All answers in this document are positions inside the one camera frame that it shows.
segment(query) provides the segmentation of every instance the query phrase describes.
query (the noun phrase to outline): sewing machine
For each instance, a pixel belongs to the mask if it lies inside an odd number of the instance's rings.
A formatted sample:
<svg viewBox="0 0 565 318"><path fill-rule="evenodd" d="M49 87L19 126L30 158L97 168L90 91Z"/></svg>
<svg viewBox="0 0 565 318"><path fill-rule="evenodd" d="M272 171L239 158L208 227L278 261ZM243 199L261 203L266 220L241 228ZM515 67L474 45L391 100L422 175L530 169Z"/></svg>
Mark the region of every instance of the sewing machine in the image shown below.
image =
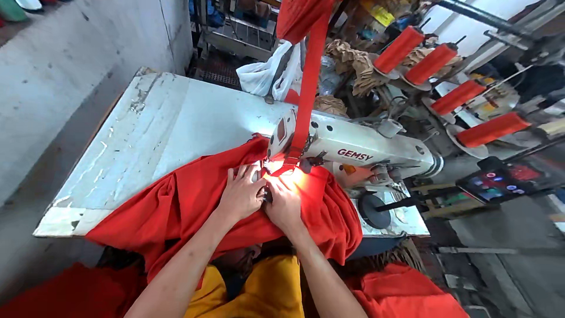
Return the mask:
<svg viewBox="0 0 565 318"><path fill-rule="evenodd" d="M272 133L268 161L285 158L295 126L296 111L292 109ZM324 165L343 188L384 186L408 177L429 178L441 171L443 158L422 141L398 134L402 130L391 119L369 127L313 114L299 168L309 173L313 166Z"/></svg>

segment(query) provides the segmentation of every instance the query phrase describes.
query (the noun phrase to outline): person's right hand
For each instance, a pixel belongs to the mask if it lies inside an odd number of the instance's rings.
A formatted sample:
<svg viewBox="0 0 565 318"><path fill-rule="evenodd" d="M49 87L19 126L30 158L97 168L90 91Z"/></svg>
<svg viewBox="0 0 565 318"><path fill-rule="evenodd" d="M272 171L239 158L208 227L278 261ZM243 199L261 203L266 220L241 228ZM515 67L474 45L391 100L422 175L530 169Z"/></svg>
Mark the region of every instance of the person's right hand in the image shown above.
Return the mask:
<svg viewBox="0 0 565 318"><path fill-rule="evenodd" d="M268 180L267 187L271 191L273 202L267 203L264 210L271 222L287 237L301 230L304 223L300 218L300 197L277 178Z"/></svg>

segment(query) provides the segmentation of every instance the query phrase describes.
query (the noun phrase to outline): person's left hand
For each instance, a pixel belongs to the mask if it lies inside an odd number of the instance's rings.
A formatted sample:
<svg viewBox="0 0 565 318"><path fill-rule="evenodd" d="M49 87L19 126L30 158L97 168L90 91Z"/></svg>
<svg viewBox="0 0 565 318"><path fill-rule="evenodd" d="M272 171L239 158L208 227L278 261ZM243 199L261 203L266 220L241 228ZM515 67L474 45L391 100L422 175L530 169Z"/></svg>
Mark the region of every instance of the person's left hand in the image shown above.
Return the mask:
<svg viewBox="0 0 565 318"><path fill-rule="evenodd" d="M228 184L221 195L220 204L216 210L224 213L225 217L237 222L257 211L263 203L264 189L267 184L264 178L251 181L253 174L260 171L257 165L239 167L234 177L234 168L228 169Z"/></svg>

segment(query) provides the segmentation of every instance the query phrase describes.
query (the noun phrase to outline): worn table surface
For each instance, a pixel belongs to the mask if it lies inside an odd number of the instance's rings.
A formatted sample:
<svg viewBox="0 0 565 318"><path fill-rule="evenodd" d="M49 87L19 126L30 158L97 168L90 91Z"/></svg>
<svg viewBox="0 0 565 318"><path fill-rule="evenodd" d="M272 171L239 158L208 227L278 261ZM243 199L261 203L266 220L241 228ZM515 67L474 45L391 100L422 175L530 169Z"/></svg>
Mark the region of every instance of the worn table surface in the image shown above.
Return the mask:
<svg viewBox="0 0 565 318"><path fill-rule="evenodd" d="M85 235L131 196L194 159L270 135L293 105L142 68L33 233ZM394 232L428 235L418 211ZM374 236L374 231L364 233Z"/></svg>

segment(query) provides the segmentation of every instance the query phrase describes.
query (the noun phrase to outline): metal grate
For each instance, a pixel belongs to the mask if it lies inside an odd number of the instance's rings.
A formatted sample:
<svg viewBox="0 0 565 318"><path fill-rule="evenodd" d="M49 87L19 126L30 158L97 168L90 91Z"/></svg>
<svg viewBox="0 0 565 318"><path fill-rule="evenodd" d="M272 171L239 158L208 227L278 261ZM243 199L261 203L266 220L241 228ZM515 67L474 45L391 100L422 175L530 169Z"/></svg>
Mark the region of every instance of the metal grate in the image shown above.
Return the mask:
<svg viewBox="0 0 565 318"><path fill-rule="evenodd" d="M237 67L228 61L224 61L219 54L210 54L203 64L203 67L199 67L202 70L203 81L241 90L240 78L236 73Z"/></svg>

